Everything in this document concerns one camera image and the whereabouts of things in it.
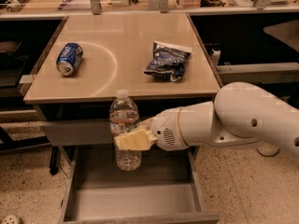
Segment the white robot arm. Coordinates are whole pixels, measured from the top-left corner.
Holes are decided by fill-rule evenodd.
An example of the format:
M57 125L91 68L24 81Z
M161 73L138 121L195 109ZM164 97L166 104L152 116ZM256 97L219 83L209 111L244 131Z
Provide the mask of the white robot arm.
M223 86L213 101L166 109L115 137L118 149L138 151L152 145L166 151L201 145L245 149L261 142L298 158L299 110L244 82Z

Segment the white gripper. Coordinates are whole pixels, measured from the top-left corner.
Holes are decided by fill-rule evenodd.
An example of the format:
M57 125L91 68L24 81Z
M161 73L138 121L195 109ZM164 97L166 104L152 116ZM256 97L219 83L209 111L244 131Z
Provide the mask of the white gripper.
M166 151L188 148L180 134L180 110L180 107L166 109L154 118L140 121L140 128L114 138L117 148L124 151L143 151L149 150L155 143Z

